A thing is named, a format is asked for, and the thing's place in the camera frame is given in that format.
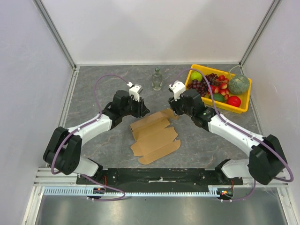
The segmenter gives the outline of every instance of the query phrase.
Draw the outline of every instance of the cardboard flap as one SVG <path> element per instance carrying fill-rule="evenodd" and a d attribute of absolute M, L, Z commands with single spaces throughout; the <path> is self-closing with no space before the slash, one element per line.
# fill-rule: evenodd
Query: cardboard flap
<path fill-rule="evenodd" d="M 167 118 L 171 118 L 173 120 L 178 120 L 179 116 L 175 116 L 173 110 L 168 108 L 161 111 L 163 114 L 166 115 Z"/>
<path fill-rule="evenodd" d="M 147 116 L 141 120 L 138 120 L 132 124 L 130 124 L 132 132 L 137 132 L 144 128 L 147 128 L 155 123 L 158 123 L 166 118 L 166 115 L 162 112 L 156 112 L 150 116 Z"/>
<path fill-rule="evenodd" d="M 174 142 L 171 142 L 165 146 L 163 146 L 162 148 L 160 149 L 157 149 L 156 151 L 154 152 L 151 152 L 149 153 L 148 155 L 145 155 L 141 158 L 138 159 L 138 161 L 141 163 L 141 164 L 149 164 L 149 163 L 152 163 L 154 162 L 155 160 L 161 158 L 161 157 L 164 157 L 174 151 L 176 151 L 181 145 L 181 141 L 180 140 L 176 140 Z"/>
<path fill-rule="evenodd" d="M 138 140 L 131 150 L 135 156 L 144 156 L 171 143 L 177 135 L 174 127 L 167 127 Z"/>
<path fill-rule="evenodd" d="M 161 129 L 164 129 L 169 125 L 170 125 L 169 120 L 163 119 L 159 123 L 155 123 L 155 124 L 152 124 L 150 127 L 147 127 L 147 129 L 142 129 L 142 130 L 133 132 L 133 137 L 137 141 L 137 140 L 145 138 L 155 132 L 158 132 Z"/>
<path fill-rule="evenodd" d="M 138 159 L 140 163 L 149 164 L 180 147 L 180 140 L 174 141 L 178 136 L 175 128 L 167 127 L 168 118 L 177 120 L 178 116 L 174 116 L 172 109 L 165 109 L 130 124 L 136 140 L 131 150 L 135 156 L 143 156 Z"/>

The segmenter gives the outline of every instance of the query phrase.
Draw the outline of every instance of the metal floor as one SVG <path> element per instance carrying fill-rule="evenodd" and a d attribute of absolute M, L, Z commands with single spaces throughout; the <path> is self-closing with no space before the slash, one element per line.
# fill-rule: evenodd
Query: metal floor
<path fill-rule="evenodd" d="M 249 188 L 236 188 L 235 197 Z M 276 188 L 247 200 L 207 197 L 129 197 L 92 202 L 84 196 L 44 196 L 36 225 L 286 225 Z"/>

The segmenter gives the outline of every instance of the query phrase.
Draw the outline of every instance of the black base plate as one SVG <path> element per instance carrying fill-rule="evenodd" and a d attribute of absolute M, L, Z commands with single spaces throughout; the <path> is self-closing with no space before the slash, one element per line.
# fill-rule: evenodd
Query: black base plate
<path fill-rule="evenodd" d="M 208 185 L 231 185 L 231 180 L 221 180 L 215 170 L 205 169 L 136 169 L 108 168 L 99 170 L 92 179 L 125 192 L 207 192 Z M 149 182 L 153 180 L 175 182 Z M 234 185 L 243 185 L 242 178 L 233 178 Z M 84 177 L 76 184 L 94 185 Z"/>

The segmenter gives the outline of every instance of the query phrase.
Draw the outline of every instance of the grapes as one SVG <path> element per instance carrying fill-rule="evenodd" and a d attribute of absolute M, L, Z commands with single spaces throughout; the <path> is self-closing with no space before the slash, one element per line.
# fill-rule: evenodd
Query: grapes
<path fill-rule="evenodd" d="M 214 73 L 207 74 L 205 77 L 208 80 L 209 85 L 215 85 L 215 79 L 218 78 L 217 74 Z M 206 83 L 205 79 L 202 79 L 201 81 L 192 80 L 191 83 L 187 86 L 187 88 L 196 89 L 197 92 L 201 95 L 201 97 L 204 97 L 208 93 L 208 84 Z"/>

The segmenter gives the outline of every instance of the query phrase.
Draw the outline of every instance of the yellow plastic crate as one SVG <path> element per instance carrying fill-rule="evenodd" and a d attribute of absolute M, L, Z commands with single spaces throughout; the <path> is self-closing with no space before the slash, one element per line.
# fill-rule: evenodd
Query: yellow plastic crate
<path fill-rule="evenodd" d="M 204 75 L 214 73 L 214 74 L 217 74 L 218 76 L 220 76 L 221 74 L 223 74 L 225 77 L 227 77 L 230 80 L 229 73 L 225 72 L 225 71 L 212 69 L 212 68 L 204 67 L 204 66 L 197 65 L 197 64 L 193 64 L 191 68 L 200 70 Z M 192 72 L 193 71 L 190 70 L 188 73 L 187 80 L 185 83 L 186 89 L 187 89 L 188 84 L 191 83 Z M 248 91 L 246 91 L 245 93 L 243 93 L 241 95 L 237 95 L 241 100 L 241 104 L 239 107 L 235 107 L 232 105 L 228 105 L 226 103 L 215 101 L 216 107 L 221 108 L 221 109 L 226 109 L 228 111 L 231 111 L 234 113 L 239 113 L 239 114 L 246 112 L 248 110 L 248 106 L 249 106 L 250 91 L 251 91 L 251 85 L 252 85 L 252 80 L 250 78 L 249 78 L 249 81 L 250 81 L 250 86 L 249 86 Z M 208 98 L 208 95 L 206 95 L 205 97 L 202 97 L 202 101 L 207 105 L 212 105 L 212 100 Z"/>

